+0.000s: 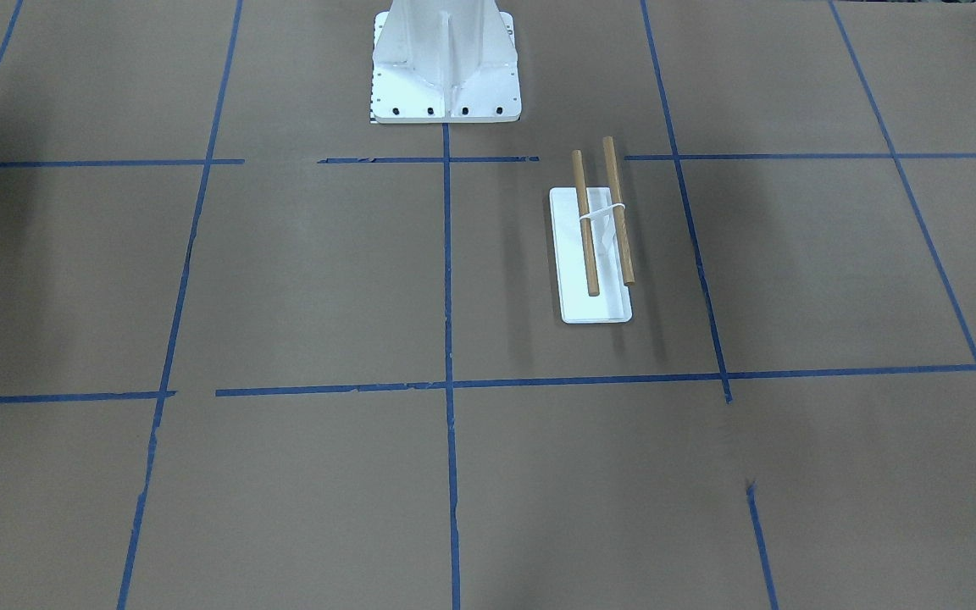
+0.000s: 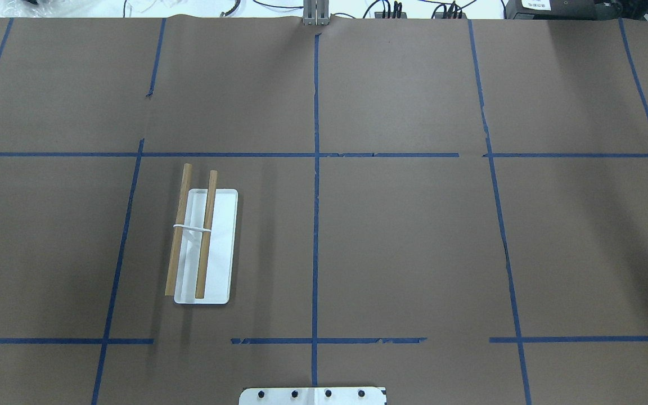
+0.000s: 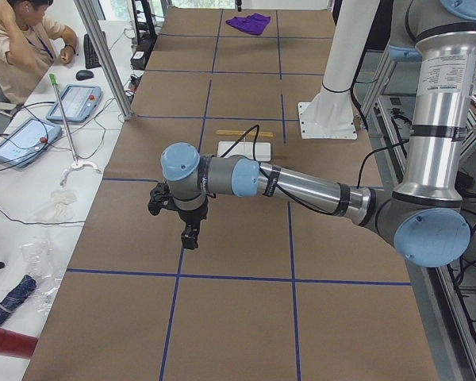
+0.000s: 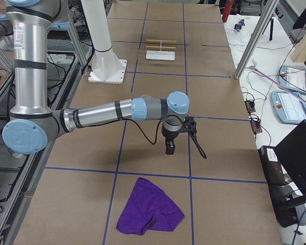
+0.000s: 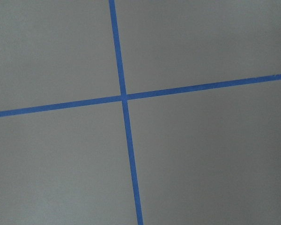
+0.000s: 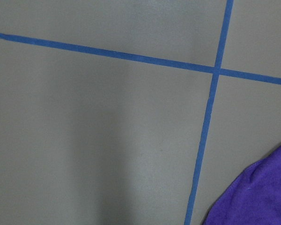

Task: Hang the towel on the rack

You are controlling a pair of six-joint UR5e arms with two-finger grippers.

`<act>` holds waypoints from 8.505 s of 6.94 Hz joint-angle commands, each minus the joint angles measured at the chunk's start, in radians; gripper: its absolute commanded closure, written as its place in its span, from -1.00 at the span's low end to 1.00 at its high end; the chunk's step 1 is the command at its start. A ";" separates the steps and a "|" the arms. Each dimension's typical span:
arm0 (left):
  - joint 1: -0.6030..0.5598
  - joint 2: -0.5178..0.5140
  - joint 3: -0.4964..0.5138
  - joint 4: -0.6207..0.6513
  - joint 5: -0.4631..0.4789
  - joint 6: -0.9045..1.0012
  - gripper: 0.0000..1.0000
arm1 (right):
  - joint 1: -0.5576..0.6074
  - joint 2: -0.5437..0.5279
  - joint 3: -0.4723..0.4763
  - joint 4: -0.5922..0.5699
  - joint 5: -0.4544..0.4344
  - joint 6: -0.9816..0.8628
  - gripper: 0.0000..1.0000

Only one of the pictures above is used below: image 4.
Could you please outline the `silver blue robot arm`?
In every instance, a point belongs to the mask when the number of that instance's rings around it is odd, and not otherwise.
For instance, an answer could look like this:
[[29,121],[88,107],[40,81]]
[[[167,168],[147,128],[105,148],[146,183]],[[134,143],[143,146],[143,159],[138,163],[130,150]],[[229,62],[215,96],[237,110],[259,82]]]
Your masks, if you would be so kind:
[[190,100],[183,92],[167,98],[141,96],[84,109],[52,110],[47,104],[47,34],[54,24],[69,25],[67,1],[7,1],[13,22],[16,104],[4,126],[5,145],[20,154],[34,154],[63,134],[122,120],[157,120],[166,153],[174,139],[188,132]]

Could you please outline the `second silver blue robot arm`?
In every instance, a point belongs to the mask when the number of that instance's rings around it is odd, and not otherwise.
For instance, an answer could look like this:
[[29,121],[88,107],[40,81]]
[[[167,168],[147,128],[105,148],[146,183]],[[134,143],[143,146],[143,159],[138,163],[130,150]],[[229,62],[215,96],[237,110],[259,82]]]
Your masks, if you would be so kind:
[[13,25],[6,14],[0,14],[0,48],[12,51],[14,49]]

